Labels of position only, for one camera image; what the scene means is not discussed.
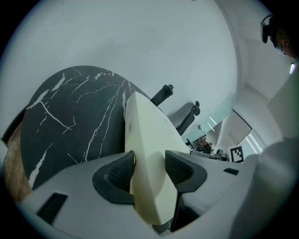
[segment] headset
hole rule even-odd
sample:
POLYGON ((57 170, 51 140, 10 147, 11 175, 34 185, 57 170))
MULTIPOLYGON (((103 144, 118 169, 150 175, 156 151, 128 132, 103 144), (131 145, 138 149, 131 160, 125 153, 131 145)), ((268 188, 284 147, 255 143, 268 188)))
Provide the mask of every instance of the headset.
POLYGON ((268 41, 268 36, 270 36, 270 40, 273 43, 274 47, 279 51, 279 53, 284 54, 282 49, 279 48, 279 46, 276 44, 276 31, 278 28, 278 21, 276 17, 272 14, 266 16, 262 21, 261 21, 261 38, 263 43, 267 43, 268 41), (268 17, 269 19, 269 24, 266 25, 264 22, 268 17))

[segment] ceiling light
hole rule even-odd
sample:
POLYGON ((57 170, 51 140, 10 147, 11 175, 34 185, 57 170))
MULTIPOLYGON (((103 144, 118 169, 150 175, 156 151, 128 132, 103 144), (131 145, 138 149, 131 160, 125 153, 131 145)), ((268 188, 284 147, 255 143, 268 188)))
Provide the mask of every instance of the ceiling light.
MULTIPOLYGON (((210 126, 210 124, 208 123, 208 125, 210 126)), ((210 128, 215 132, 215 130, 212 128, 212 126, 210 126, 210 128)))
POLYGON ((255 140, 255 138, 253 138, 253 136, 252 136, 251 134, 250 134, 249 136, 250 136, 250 138, 253 140, 253 142, 256 144, 258 150, 262 153, 263 150, 262 150, 262 148, 258 145, 258 143, 257 143, 257 141, 255 140))
POLYGON ((252 143, 249 141, 249 139, 248 139, 247 137, 246 137, 246 141, 249 143, 249 145, 250 145, 250 147, 253 149, 253 151, 254 151, 256 154, 258 154, 257 151, 256 151, 256 149, 253 147, 252 143))
POLYGON ((295 64, 292 63, 291 68, 290 68, 290 74, 293 74, 293 72, 295 71, 295 68, 296 68, 295 64))
POLYGON ((210 117, 210 119, 216 124, 216 122, 210 117))

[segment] glasses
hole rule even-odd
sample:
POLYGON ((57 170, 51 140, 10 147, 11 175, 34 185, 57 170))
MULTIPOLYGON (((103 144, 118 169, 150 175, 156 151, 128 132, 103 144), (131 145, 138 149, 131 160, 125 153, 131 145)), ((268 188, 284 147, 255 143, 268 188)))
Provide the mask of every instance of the glasses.
POLYGON ((279 47, 279 43, 276 46, 276 50, 280 53, 283 54, 285 56, 285 52, 279 47))

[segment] wooden surface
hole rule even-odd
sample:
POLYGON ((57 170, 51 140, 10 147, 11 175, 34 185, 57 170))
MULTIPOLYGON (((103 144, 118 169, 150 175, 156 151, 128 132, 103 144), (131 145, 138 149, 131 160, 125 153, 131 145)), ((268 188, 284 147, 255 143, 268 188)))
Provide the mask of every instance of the wooden surface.
POLYGON ((21 202, 32 192, 21 159, 21 127, 22 123, 8 141, 8 151, 2 171, 6 188, 13 200, 17 202, 21 202))

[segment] desk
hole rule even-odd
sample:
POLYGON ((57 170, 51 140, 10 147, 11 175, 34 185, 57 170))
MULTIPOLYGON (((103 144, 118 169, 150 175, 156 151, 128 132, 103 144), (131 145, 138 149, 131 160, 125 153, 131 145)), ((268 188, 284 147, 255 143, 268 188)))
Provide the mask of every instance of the desk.
POLYGON ((120 75, 94 66, 48 78, 23 119, 21 157, 30 186, 71 165, 124 152, 124 110, 134 91, 146 96, 120 75))

